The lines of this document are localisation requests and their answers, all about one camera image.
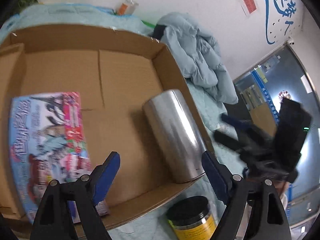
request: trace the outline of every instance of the fabric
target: fabric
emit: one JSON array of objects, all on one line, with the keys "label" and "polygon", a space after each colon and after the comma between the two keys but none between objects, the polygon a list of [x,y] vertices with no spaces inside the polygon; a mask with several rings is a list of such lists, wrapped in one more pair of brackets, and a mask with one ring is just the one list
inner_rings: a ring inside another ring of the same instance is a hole
[{"label": "fabric", "polygon": [[113,10],[88,4],[33,5],[8,19],[0,31],[0,43],[9,32],[44,24],[83,24],[131,31],[148,35],[153,29],[135,16],[116,16]]},{"label": "fabric", "polygon": [[204,88],[217,102],[236,104],[238,97],[232,79],[221,62],[217,40],[188,14],[172,12],[157,23],[156,36],[168,45],[182,75]]}]

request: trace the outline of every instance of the cardboard box flap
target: cardboard box flap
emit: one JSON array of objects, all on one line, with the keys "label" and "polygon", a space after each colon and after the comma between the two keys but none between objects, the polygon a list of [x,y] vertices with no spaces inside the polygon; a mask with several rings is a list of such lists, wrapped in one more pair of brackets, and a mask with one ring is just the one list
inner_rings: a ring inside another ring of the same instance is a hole
[{"label": "cardboard box flap", "polygon": [[11,45],[11,37],[8,35],[0,44],[0,50]]},{"label": "cardboard box flap", "polygon": [[12,97],[19,95],[26,71],[23,44],[0,50],[0,208],[6,217],[20,218],[23,207],[18,197],[9,163],[8,117]]},{"label": "cardboard box flap", "polygon": [[165,47],[151,39],[129,31],[86,25],[41,25],[11,33],[11,43],[24,43],[26,53],[64,50],[109,50],[132,53],[152,59]]},{"label": "cardboard box flap", "polygon": [[163,92],[150,59],[106,50],[100,50],[99,56],[106,110],[141,110],[147,100]]},{"label": "cardboard box flap", "polygon": [[181,91],[192,113],[193,119],[196,121],[207,149],[214,153],[212,141],[202,122],[196,104],[193,101],[188,85],[182,76],[180,69],[177,68],[177,63],[171,55],[169,49],[167,47],[163,48],[157,57],[152,60],[152,62],[157,71],[159,79],[161,80],[163,89],[179,89]]},{"label": "cardboard box flap", "polygon": [[103,108],[97,51],[41,51],[26,54],[26,61],[21,95],[75,91],[82,109]]}]

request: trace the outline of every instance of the yellow label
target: yellow label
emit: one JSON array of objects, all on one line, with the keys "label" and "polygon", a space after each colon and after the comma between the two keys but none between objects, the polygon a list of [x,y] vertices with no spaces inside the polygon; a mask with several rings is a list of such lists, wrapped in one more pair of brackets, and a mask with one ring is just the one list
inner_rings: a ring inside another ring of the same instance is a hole
[{"label": "yellow label", "polygon": [[47,175],[47,182],[49,183],[51,180],[53,180],[52,176],[50,174]]},{"label": "yellow label", "polygon": [[266,76],[264,75],[264,73],[262,72],[261,68],[258,67],[256,69],[256,71],[257,71],[258,75],[261,77],[261,79],[263,80],[263,82],[267,83],[268,80],[267,80]]},{"label": "yellow label", "polygon": [[173,229],[179,240],[209,240],[216,229],[213,217],[209,216],[206,223],[192,229]]}]

